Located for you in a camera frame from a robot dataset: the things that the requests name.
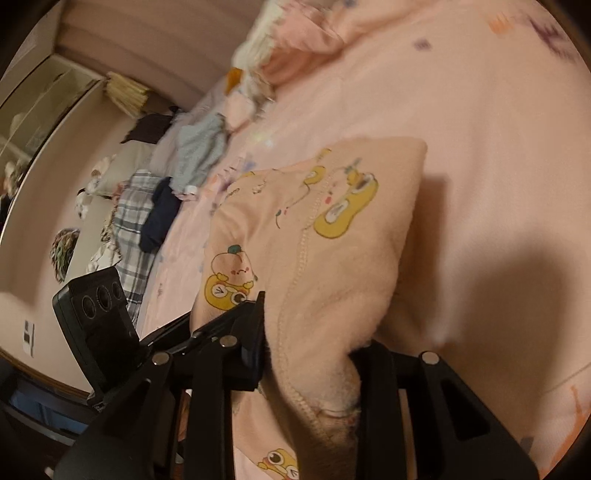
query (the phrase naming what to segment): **gray plaid fabric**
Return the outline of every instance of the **gray plaid fabric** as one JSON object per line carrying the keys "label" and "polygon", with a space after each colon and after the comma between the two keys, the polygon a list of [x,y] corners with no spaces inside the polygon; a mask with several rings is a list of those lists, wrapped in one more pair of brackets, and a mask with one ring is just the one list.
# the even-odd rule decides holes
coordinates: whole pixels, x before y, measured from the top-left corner
{"label": "gray plaid fabric", "polygon": [[113,235],[122,257],[116,268],[134,327],[155,258],[155,254],[147,254],[139,249],[140,231],[154,206],[152,194],[160,180],[161,177],[148,170],[134,173],[119,198],[113,217]]}

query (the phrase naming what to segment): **light switch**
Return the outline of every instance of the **light switch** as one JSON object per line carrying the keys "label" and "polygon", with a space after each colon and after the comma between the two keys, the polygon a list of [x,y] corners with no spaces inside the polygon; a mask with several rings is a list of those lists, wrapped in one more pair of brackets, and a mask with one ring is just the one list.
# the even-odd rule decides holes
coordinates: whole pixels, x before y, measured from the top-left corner
{"label": "light switch", "polygon": [[33,356],[33,339],[35,333],[35,324],[25,320],[25,330],[22,334],[22,350]]}

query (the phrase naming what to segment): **yellow cartoon character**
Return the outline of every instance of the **yellow cartoon character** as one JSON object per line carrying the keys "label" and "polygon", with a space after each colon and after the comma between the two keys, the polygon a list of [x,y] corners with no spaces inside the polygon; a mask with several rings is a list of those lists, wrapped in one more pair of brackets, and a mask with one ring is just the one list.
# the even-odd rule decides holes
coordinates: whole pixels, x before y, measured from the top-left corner
{"label": "yellow cartoon character", "polygon": [[326,174],[326,167],[323,167],[322,165],[316,165],[314,168],[312,168],[312,170],[310,170],[308,175],[306,175],[306,178],[304,178],[304,185],[313,185],[314,183],[318,183],[324,178],[324,174]]}
{"label": "yellow cartoon character", "polygon": [[232,245],[227,252],[213,257],[212,271],[213,275],[205,282],[205,299],[212,307],[224,311],[245,301],[257,280],[240,245]]}
{"label": "yellow cartoon character", "polygon": [[332,152],[332,150],[329,149],[329,148],[326,148],[326,147],[324,147],[322,150],[320,150],[320,152],[318,153],[318,155],[316,155],[316,163],[318,163],[320,160],[322,160],[330,152]]}
{"label": "yellow cartoon character", "polygon": [[278,448],[269,452],[263,458],[262,462],[258,462],[257,467],[261,470],[271,470],[272,472],[280,474],[285,480],[299,480],[300,471],[297,469],[296,459],[293,458],[283,448]]}
{"label": "yellow cartoon character", "polygon": [[343,235],[355,215],[372,201],[378,191],[378,181],[373,174],[359,173],[353,167],[347,168],[345,173],[349,189],[314,221],[314,230],[325,238],[338,238]]}

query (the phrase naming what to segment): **white pillow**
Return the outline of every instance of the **white pillow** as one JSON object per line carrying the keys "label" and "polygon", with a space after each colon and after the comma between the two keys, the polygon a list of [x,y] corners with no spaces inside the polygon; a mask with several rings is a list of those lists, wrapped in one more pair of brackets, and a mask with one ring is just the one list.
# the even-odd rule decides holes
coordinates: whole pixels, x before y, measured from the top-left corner
{"label": "white pillow", "polygon": [[119,153],[100,179],[95,195],[112,196],[118,183],[129,180],[137,170],[146,168],[155,146],[137,140],[121,145]]}

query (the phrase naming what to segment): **dark blue clothing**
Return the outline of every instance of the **dark blue clothing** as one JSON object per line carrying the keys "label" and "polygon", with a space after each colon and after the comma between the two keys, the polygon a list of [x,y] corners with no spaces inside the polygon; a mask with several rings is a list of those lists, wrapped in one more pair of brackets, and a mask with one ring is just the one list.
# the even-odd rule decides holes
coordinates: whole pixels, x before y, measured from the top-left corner
{"label": "dark blue clothing", "polygon": [[162,179],[152,195],[154,207],[142,226],[139,237],[139,248],[142,252],[154,252],[162,246],[181,208],[182,202],[174,195],[169,184],[170,177]]}

